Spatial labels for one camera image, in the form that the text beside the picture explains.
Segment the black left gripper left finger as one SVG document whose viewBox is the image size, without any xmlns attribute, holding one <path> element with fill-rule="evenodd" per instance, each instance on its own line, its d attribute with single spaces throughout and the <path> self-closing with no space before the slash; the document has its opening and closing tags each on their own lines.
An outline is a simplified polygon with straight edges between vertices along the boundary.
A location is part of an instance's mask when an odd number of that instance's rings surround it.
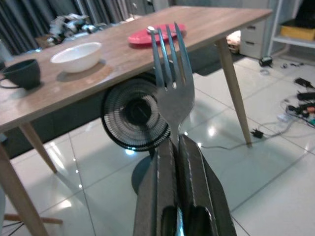
<svg viewBox="0 0 315 236">
<path fill-rule="evenodd" d="M 164 140 L 139 186 L 134 236 L 177 236 L 179 233 L 178 151 Z"/>
</svg>

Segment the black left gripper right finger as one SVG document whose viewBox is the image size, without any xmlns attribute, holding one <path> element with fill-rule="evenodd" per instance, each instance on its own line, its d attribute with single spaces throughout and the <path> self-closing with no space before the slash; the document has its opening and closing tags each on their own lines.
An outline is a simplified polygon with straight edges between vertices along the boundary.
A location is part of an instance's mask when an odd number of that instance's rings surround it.
<svg viewBox="0 0 315 236">
<path fill-rule="evenodd" d="M 237 235 L 221 182 L 198 145 L 185 135 L 179 137 L 179 160 L 184 234 Z"/>
</svg>

